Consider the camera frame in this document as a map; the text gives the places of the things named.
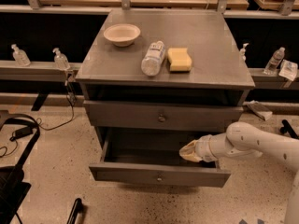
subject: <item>drawer handle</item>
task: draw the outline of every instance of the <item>drawer handle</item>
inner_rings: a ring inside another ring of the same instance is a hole
[[[158,120],[159,120],[159,122],[163,123],[166,121],[166,117],[164,115],[160,114],[158,117]]]

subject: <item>open drawer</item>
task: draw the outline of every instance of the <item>open drawer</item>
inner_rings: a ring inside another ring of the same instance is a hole
[[[178,151],[207,133],[111,128],[99,163],[90,170],[98,181],[223,187],[230,176],[216,162],[189,162]]]

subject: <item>bottle cap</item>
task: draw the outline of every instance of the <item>bottle cap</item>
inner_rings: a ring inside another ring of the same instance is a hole
[[[56,55],[59,55],[61,52],[59,51],[59,48],[53,49],[53,53],[56,53]]]
[[[12,45],[11,45],[11,48],[12,48],[12,49],[14,49],[14,50],[16,50],[16,51],[18,51],[18,50],[19,50],[19,48],[17,47],[17,45],[16,45],[16,44],[12,44]]]

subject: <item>closed drawer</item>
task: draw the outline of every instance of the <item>closed drawer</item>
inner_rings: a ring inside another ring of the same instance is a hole
[[[243,108],[155,104],[112,101],[85,101],[92,126],[146,128],[182,131],[224,132],[239,120]]]
[[[90,165],[97,181],[223,187],[229,171],[215,162],[189,162],[178,151],[196,133],[110,129],[100,163]]]

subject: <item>plastic bottle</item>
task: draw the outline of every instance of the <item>plastic bottle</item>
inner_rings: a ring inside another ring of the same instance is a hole
[[[66,56],[62,54],[58,48],[53,49],[53,53],[56,53],[54,61],[58,70],[66,71],[71,67]]]
[[[269,60],[267,66],[263,70],[263,72],[267,75],[274,74],[276,69],[278,68],[279,64],[281,63],[282,59],[284,58],[284,50],[285,48],[281,47],[280,49],[276,50],[271,59]]]
[[[245,52],[246,52],[246,47],[249,45],[249,43],[244,43],[243,48],[240,50],[240,55],[242,57],[242,60],[246,60]]]
[[[12,56],[16,60],[18,65],[27,66],[30,64],[30,60],[25,51],[23,51],[22,49],[19,49],[16,44],[12,44],[11,48],[14,49]]]
[[[149,77],[156,76],[165,57],[165,45],[162,41],[151,43],[146,56],[142,60],[141,70]]]

